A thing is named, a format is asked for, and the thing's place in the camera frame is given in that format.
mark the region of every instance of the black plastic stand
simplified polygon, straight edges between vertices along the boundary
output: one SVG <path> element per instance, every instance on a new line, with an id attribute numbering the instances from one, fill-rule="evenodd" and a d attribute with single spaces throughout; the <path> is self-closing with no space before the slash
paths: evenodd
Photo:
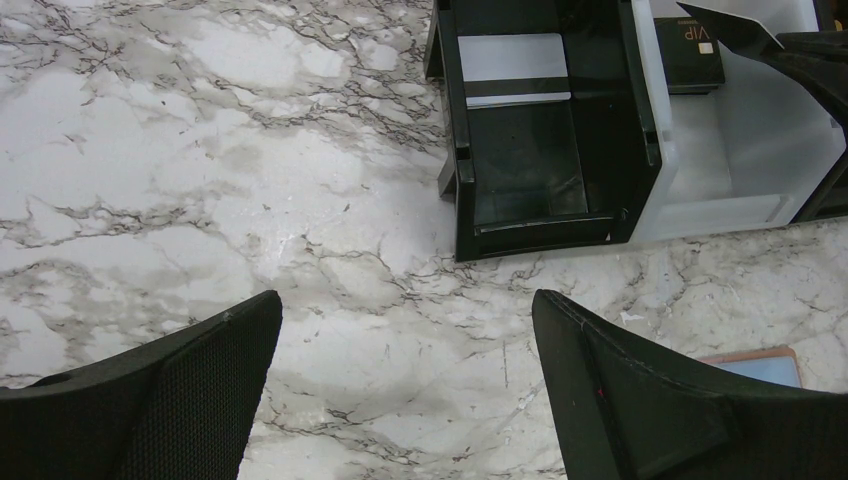
<path id="1" fill-rule="evenodd" d="M 567 78 L 464 79 L 463 37 L 545 34 L 561 37 Z M 436 1 L 425 70 L 442 81 L 457 261 L 630 239 L 662 162 L 629 2 Z"/>

